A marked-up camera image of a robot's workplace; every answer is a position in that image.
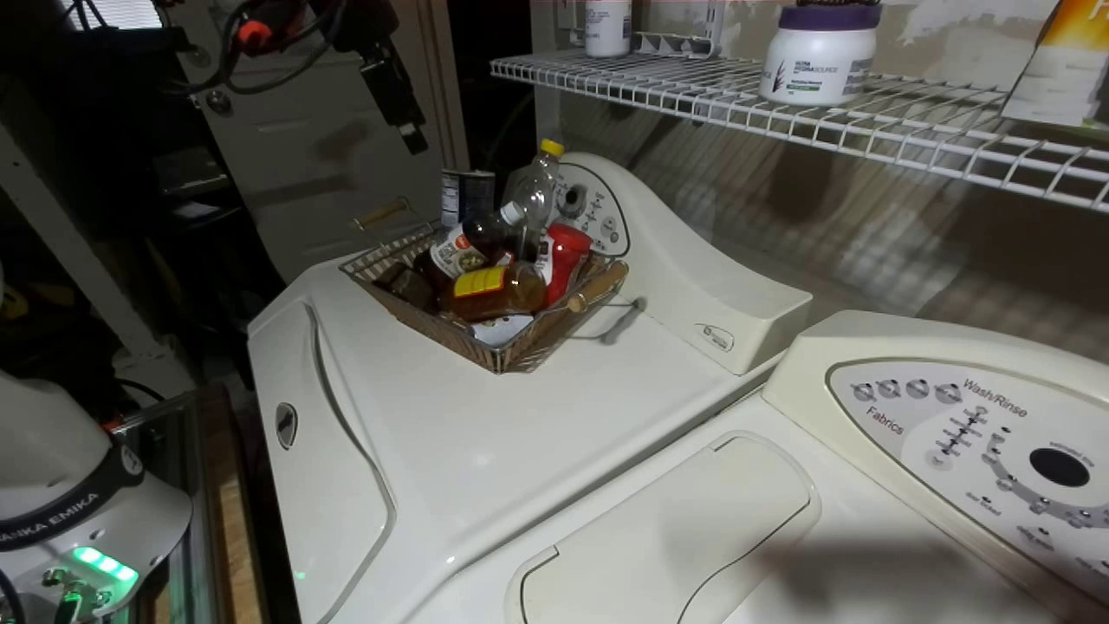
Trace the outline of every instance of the wire basket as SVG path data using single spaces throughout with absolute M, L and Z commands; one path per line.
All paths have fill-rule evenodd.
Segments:
M 428 315 L 374 283 L 397 262 L 411 266 L 413 259 L 430 247 L 434 241 L 435 229 L 427 225 L 383 243 L 339 268 L 380 301 L 398 321 L 496 375 L 536 370 L 584 318 L 586 311 L 608 299 L 628 274 L 627 263 L 591 255 L 581 268 L 578 283 L 562 298 L 539 311 L 511 341 L 494 348 L 470 336 L 468 326 Z

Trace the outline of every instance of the red bottle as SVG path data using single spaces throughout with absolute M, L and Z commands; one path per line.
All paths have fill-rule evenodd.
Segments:
M 566 294 L 570 284 L 578 278 L 578 270 L 589 257 L 593 238 L 589 234 L 562 224 L 552 223 L 539 242 L 539 258 L 536 268 L 547 282 L 547 305 L 551 305 Z

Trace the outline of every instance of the washing machine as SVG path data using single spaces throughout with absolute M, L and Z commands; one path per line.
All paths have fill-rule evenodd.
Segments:
M 562 158 L 557 216 L 630 273 L 533 372 L 494 376 L 342 268 L 248 329 L 305 624 L 400 623 L 452 577 L 763 383 L 811 295 L 702 241 L 641 181 Z
M 1107 399 L 1100 364 L 841 311 L 761 392 L 459 571 L 408 621 L 1109 622 Z

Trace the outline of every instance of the white wire shelf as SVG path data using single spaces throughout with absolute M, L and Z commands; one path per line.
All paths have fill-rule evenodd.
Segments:
M 872 74 L 845 108 L 796 106 L 760 98 L 761 71 L 751 59 L 594 59 L 578 49 L 492 61 L 509 80 L 1109 212 L 1109 151 L 1006 133 L 1005 91 Z

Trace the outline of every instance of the wall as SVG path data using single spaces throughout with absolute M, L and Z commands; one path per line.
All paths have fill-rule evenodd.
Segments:
M 875 70 L 1011 86 L 1054 3 L 887 1 Z M 640 29 L 695 32 L 704 4 L 637 10 Z M 553 11 L 532 2 L 537 51 L 567 45 Z M 726 11 L 725 55 L 761 57 L 780 4 Z M 1109 362 L 1109 215 L 548 89 L 537 124 L 627 166 L 737 260 L 813 291 L 816 319 L 879 309 Z

